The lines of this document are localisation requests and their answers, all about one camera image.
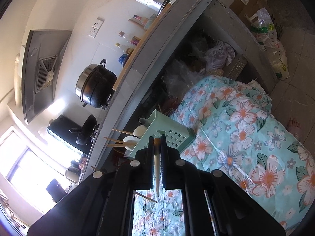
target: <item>vent grille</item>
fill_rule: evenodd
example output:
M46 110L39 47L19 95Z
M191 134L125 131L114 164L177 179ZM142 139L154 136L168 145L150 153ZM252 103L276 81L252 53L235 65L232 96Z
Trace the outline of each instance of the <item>vent grille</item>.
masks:
M52 85L55 66L58 56L42 58L38 61L38 71L36 77L36 93Z

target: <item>range hood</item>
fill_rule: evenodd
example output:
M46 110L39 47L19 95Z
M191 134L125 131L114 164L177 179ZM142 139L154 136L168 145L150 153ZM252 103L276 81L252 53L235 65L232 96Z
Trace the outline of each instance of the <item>range hood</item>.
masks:
M31 30L22 66L22 107L29 124L54 102L61 61L71 31Z

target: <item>window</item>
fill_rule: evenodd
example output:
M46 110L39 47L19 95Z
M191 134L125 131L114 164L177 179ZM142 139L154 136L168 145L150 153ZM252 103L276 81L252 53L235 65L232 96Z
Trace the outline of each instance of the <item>window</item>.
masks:
M0 173L31 204L46 213L55 205L46 191L48 184L55 178L66 189L69 181L26 146L14 128L2 139Z

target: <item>foot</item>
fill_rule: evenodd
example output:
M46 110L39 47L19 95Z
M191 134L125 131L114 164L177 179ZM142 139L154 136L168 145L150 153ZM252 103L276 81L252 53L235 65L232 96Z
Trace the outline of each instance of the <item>foot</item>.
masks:
M301 136L301 125L295 118L290 118L287 126L287 131L290 132L298 141Z

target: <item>wooden board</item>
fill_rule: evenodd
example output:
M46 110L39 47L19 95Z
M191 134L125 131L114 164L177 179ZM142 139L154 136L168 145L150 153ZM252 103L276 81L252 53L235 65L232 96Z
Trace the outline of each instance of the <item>wooden board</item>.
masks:
M155 21L153 21L152 25L150 26L150 28L145 32L145 34L141 37L141 40L139 42L139 44L136 46L136 48L134 49L133 53L130 55L130 57L128 58L125 66L123 67L123 69L121 70L117 81L115 82L115 85L113 87L113 90L117 90L118 87L120 86L120 84L122 83L122 80L124 78L124 76L127 74L127 72L129 71L130 67L132 66L132 62L134 61L134 59L137 57L137 55L140 53L140 51L142 50L143 46L146 44L147 40L149 39L149 37L152 35L152 33L154 32L154 30L156 29L156 27L160 24L160 22L163 20L163 18L165 17L165 15L169 12L169 10L171 9L171 5L168 4L166 5L166 7L164 8L164 10L161 12L161 14L155 19Z

